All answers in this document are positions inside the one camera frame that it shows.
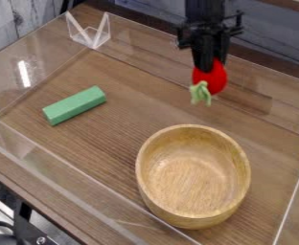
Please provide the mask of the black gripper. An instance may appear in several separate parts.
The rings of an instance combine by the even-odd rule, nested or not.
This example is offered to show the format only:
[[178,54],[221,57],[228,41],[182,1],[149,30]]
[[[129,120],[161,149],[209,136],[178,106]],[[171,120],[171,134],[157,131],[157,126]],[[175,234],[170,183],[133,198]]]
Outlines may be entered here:
[[214,67],[216,50],[226,64],[230,39],[241,34],[245,13],[226,14],[225,0],[186,0],[186,20],[177,27],[179,49],[193,48],[196,67],[209,73]]

